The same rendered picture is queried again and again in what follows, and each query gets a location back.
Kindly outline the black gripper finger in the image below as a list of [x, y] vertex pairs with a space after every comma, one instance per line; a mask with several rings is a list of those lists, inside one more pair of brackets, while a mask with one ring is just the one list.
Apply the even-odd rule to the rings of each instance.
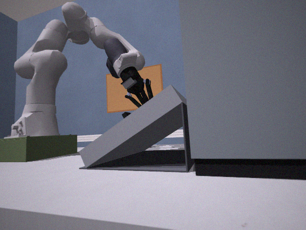
[[[134, 92], [134, 94], [137, 96], [141, 104], [143, 105], [145, 103], [143, 97], [141, 96], [140, 93], [138, 93], [135, 88], [132, 86], [131, 90]], [[133, 102], [138, 108], [141, 106], [139, 102], [137, 102], [131, 95], [131, 93], [127, 92], [127, 95], [125, 95], [125, 98], [129, 99], [131, 102]]]
[[143, 99], [144, 99], [144, 101], [145, 101], [145, 103], [146, 103], [148, 100], [150, 100], [151, 98], [153, 98], [153, 93], [152, 93], [152, 89], [151, 89], [151, 81], [150, 81], [149, 79], [143, 79], [143, 80], [144, 80], [143, 82], [144, 82], [145, 85], [146, 85], [146, 89], [147, 89], [147, 93], [148, 93], [149, 99], [148, 99], [148, 97], [147, 97], [145, 91], [141, 89], [139, 83], [137, 82], [137, 83], [135, 83], [135, 85], [137, 86], [139, 92], [141, 93], [141, 95], [142, 95], [142, 97], [143, 97]]

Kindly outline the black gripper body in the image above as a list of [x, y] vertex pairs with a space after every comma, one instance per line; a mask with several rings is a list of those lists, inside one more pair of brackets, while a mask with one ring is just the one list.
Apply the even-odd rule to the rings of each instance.
[[[144, 80], [143, 80], [143, 78], [139, 75], [139, 73], [138, 73], [138, 71], [136, 70], [135, 67], [133, 67], [133, 66], [127, 67], [127, 68], [125, 68], [125, 69], [120, 73], [120, 77], [121, 77], [122, 81], [126, 80], [129, 76], [133, 76], [133, 75], [137, 75], [137, 78], [136, 78], [135, 80], [139, 83], [141, 89], [143, 90], [143, 89], [144, 89], [144, 82], [143, 82]], [[138, 93], [140, 93], [139, 90], [138, 90], [138, 88], [137, 88], [137, 86], [136, 86], [135, 84], [133, 85], [133, 87], [135, 88], [135, 90], [136, 90]], [[134, 92], [131, 90], [131, 88], [127, 89], [127, 92], [134, 94]]]

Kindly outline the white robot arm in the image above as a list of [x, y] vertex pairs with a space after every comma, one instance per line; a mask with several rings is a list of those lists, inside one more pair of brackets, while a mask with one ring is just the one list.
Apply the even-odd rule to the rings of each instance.
[[139, 71], [145, 65], [141, 52], [120, 34], [107, 29], [98, 18], [88, 17], [77, 3], [67, 2], [61, 9], [65, 23], [57, 19], [50, 21], [36, 43], [14, 64], [16, 73], [31, 82], [27, 86], [22, 117], [11, 126], [11, 135], [4, 139], [60, 135], [55, 115], [55, 91], [67, 69], [62, 50], [68, 38], [79, 45], [91, 39], [98, 48], [104, 49], [108, 57], [106, 66], [115, 78], [121, 78], [120, 73], [127, 67], [133, 66]]

